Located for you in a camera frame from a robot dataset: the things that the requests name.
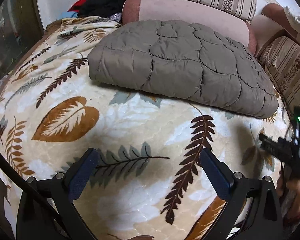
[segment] gray quilted comforter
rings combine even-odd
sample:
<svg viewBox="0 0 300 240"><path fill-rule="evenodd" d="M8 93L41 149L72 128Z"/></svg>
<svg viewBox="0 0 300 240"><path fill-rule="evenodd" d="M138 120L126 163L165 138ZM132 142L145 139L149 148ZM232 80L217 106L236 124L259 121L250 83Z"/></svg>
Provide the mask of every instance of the gray quilted comforter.
<svg viewBox="0 0 300 240"><path fill-rule="evenodd" d="M88 55L91 79L189 99L258 118L278 109L274 87L241 44L184 21L132 22Z"/></svg>

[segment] bed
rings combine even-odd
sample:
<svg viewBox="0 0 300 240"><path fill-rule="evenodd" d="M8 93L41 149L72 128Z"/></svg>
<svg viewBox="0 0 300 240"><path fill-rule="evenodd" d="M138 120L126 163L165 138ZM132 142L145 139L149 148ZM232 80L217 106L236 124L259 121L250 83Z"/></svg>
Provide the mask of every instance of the bed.
<svg viewBox="0 0 300 240"><path fill-rule="evenodd" d="M283 136L288 115L279 94L276 113L256 119L90 80L87 55L119 27L101 17L48 26L1 86L0 152L24 179L48 179L95 148L99 163L74 205L98 239L200 239L225 204L200 149L248 178L276 181L280 163L257 138ZM21 190L1 170L0 178L15 233Z"/></svg>

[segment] metal screw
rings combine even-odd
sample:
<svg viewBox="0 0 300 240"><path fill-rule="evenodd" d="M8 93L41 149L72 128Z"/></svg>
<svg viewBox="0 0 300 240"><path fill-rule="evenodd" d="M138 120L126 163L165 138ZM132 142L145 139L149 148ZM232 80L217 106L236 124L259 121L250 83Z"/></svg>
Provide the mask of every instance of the metal screw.
<svg viewBox="0 0 300 240"><path fill-rule="evenodd" d="M65 174L63 172L59 172L56 174L57 179L62 179Z"/></svg>
<svg viewBox="0 0 300 240"><path fill-rule="evenodd" d="M235 172L234 173L234 176L237 178L237 179L241 179L242 178L242 174L240 172Z"/></svg>
<svg viewBox="0 0 300 240"><path fill-rule="evenodd" d="M266 180L267 182L271 182L271 181L272 181L271 177L269 177L269 176L265 176L265 180Z"/></svg>
<svg viewBox="0 0 300 240"><path fill-rule="evenodd" d="M28 182L28 183L31 183L32 181L34 181L34 177L29 177L29 178L27 179L27 182Z"/></svg>

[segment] blue gripper pad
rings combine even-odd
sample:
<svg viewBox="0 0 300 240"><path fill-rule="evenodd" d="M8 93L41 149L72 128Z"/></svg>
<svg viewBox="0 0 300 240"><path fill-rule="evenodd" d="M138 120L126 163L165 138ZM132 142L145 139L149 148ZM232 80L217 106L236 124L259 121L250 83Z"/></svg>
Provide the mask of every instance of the blue gripper pad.
<svg viewBox="0 0 300 240"><path fill-rule="evenodd" d="M231 187L234 184L232 171L225 163L220 162L209 149L203 149L200 152L200 164L218 197L229 201L231 199Z"/></svg>
<svg viewBox="0 0 300 240"><path fill-rule="evenodd" d="M77 173L71 179L68 189L69 195L68 199L70 202L78 199L86 186L89 177L93 169L98 164L99 154L95 149L89 148L87 151L90 151L88 157L84 160L82 165L79 167Z"/></svg>

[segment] human hand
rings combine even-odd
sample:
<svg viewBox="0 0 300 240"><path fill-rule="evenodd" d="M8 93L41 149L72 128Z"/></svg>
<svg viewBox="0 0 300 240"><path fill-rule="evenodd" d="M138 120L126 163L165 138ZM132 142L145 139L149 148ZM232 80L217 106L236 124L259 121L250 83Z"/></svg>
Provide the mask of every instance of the human hand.
<svg viewBox="0 0 300 240"><path fill-rule="evenodd" d="M282 174L280 173L280 177L277 181L277 187L276 187L276 191L279 197L283 195L282 186L283 186L283 178L282 178ZM296 193L296 198L294 199L294 202L286 215L288 219L291 219L297 217L300 214L300 179L289 180L286 183L286 187L287 189L292 190Z"/></svg>

